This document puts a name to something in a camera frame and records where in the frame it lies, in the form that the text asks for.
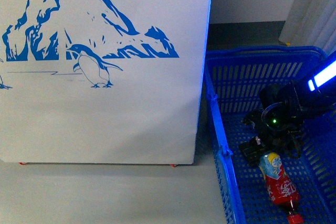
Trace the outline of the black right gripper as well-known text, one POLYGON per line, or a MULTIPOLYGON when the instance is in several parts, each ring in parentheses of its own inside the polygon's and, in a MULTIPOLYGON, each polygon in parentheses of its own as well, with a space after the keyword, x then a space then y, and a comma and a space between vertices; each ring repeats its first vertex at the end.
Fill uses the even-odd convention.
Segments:
POLYGON ((257 166, 268 150, 301 150, 303 120, 295 115, 299 103, 294 82, 271 84, 260 91, 259 98, 262 107, 248 112, 242 120, 257 131, 257 136, 239 145, 250 166, 257 166))

